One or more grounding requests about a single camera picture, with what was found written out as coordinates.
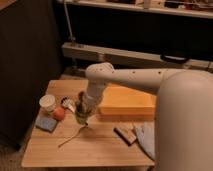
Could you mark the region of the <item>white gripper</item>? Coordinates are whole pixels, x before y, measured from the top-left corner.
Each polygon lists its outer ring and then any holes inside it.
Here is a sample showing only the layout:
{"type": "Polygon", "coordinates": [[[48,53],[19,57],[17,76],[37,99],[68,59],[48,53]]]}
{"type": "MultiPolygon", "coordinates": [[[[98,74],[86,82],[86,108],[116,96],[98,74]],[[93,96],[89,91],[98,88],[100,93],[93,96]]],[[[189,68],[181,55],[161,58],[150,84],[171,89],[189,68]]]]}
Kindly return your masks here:
{"type": "Polygon", "coordinates": [[[105,85],[89,84],[83,92],[81,109],[84,114],[92,113],[103,99],[103,92],[106,89],[105,85]]]}

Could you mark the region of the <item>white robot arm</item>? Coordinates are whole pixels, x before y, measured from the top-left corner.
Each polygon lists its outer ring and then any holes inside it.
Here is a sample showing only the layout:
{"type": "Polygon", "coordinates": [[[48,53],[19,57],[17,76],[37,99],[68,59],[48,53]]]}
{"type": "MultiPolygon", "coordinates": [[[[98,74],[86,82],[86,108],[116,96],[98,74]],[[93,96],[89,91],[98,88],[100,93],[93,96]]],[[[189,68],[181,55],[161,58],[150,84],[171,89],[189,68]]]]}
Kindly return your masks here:
{"type": "Polygon", "coordinates": [[[213,74],[185,69],[86,69],[93,103],[114,83],[156,96],[156,171],[213,171],[213,74]]]}

